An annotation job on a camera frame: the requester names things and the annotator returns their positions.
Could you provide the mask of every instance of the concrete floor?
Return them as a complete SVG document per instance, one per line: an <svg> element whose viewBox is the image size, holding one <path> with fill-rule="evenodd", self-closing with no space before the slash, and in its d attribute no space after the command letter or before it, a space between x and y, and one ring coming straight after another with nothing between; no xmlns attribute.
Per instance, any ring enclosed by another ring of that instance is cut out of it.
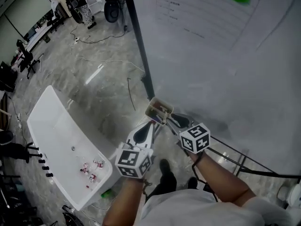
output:
<svg viewBox="0 0 301 226"><path fill-rule="evenodd" d="M74 33L82 40L95 41L109 35L121 35L122 26L110 24L105 21L103 14L95 16L97 26L91 30L80 24ZM23 134L27 142L31 142L31 136L27 128L26 120L31 113L41 93L48 85L62 91L65 95L75 100L90 115L97 128L115 145L124 141L129 133L141 120L148 104L147 95L140 77L143 72L132 64L126 62L89 62L77 57L89 60L123 60L133 62L143 69L139 49L133 31L127 32L121 38L109 38L95 44L74 43L70 31L77 24L68 19L65 24L58 27L57 32L50 34L51 41L42 41L34 50L33 54L38 58L42 53L41 72L37 68L36 74L31 74L26 79L26 73L20 73L16 91L9 93L15 105L16 113L21 114ZM102 63L104 68L101 73L94 77L87 85L85 81ZM130 90L135 105L134 111L127 89L127 78L130 80ZM12 103L9 102L8 110L14 113ZM25 144L22 138L22 130L14 115L11 119L10 129L16 134L16 142ZM163 128L154 143L156 155L154 165L147 175L148 181L153 185L146 189L150 193L159 183L160 171L158 162L162 158L170 161L172 170L178 180L178 189L183 188L186 181L193 176L191 160L185 156L182 150L175 145L175 138L168 128ZM239 159L239 154L228 149L216 141L212 141L212 148L220 153L226 153L234 160ZM234 171L235 165L221 160L216 154L208 152L216 161L230 171ZM11 160L15 173L21 176L21 181L26 189L29 200L33 206L38 207L38 215L47 225L58 220L59 225L64 225L61 207L70 206L58 187L45 177L36 158L32 158L29 164L22 160ZM246 161L251 169L262 170L252 161ZM277 191L285 182L292 184L295 181L278 178L268 178L241 174L240 177L259 195L267 197L271 202L278 202ZM95 204L96 207L106 209L121 188L123 178L113 187L113 194ZM76 215L89 225L90 219L99 223L105 215L105 211L93 206L88 206Z"/></svg>

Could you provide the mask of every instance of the black shoe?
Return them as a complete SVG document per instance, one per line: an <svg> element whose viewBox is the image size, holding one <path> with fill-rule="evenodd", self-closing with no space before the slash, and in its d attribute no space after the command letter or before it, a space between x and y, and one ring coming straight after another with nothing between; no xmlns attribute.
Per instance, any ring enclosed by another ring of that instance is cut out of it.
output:
<svg viewBox="0 0 301 226"><path fill-rule="evenodd" d="M96 22L93 22L90 26L88 26L88 29L93 28L96 25Z"/></svg>
<svg viewBox="0 0 301 226"><path fill-rule="evenodd" d="M160 161L160 170L161 170L162 175L164 175L168 172L171 172L168 160L162 159Z"/></svg>
<svg viewBox="0 0 301 226"><path fill-rule="evenodd" d="M195 177L191 177L188 180L188 189L197 189L198 186L198 180Z"/></svg>

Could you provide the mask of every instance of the small box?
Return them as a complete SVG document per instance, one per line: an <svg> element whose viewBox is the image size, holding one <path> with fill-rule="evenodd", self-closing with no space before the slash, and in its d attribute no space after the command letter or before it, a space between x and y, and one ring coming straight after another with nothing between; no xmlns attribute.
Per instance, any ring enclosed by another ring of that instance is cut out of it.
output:
<svg viewBox="0 0 301 226"><path fill-rule="evenodd" d="M119 149L115 166L122 176L142 178L151 166L151 158L147 151Z"/></svg>
<svg viewBox="0 0 301 226"><path fill-rule="evenodd" d="M184 149L197 154L210 146L210 131L200 123L180 133L180 141Z"/></svg>

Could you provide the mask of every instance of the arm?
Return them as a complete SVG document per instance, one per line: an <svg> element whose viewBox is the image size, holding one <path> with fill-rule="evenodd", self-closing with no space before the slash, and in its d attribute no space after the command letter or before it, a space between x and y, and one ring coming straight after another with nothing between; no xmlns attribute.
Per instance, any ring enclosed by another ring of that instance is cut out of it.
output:
<svg viewBox="0 0 301 226"><path fill-rule="evenodd" d="M198 158L195 154L189 153L189 155L194 162ZM255 197L245 182L216 163L206 153L203 153L196 167L222 202L231 202L241 207Z"/></svg>
<svg viewBox="0 0 301 226"><path fill-rule="evenodd" d="M103 220L103 226L132 226L136 219L143 182L127 179Z"/></svg>

